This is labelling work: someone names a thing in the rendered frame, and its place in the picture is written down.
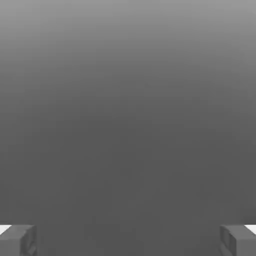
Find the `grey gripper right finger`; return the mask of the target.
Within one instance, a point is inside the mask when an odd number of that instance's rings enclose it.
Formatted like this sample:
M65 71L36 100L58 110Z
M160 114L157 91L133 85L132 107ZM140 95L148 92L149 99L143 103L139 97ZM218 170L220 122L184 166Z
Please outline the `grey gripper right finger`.
M221 256L256 256L256 224L221 225Z

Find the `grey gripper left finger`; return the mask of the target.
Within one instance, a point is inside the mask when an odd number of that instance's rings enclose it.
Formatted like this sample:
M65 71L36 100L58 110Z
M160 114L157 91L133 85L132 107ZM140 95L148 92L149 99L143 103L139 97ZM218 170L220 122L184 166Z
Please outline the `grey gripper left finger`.
M38 256L37 227L0 224L0 256Z

